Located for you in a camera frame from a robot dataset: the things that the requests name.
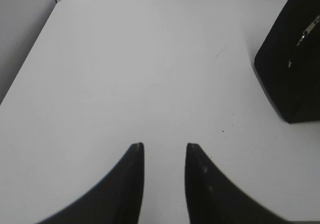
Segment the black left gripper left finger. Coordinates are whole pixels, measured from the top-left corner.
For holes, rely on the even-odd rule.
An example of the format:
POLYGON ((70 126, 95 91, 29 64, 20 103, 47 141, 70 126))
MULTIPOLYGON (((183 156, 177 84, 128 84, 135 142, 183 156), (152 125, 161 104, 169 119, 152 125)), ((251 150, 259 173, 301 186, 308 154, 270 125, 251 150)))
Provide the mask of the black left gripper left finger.
POLYGON ((144 177, 144 145, 132 144, 98 184, 42 223, 136 224, 143 200, 144 177))

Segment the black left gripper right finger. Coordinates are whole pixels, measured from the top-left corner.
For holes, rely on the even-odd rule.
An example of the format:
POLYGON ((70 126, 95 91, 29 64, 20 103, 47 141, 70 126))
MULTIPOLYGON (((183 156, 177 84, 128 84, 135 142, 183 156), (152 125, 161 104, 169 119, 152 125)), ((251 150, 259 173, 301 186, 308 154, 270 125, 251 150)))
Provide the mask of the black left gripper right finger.
POLYGON ((233 184, 199 144, 186 147, 186 205, 192 224, 286 224, 233 184))

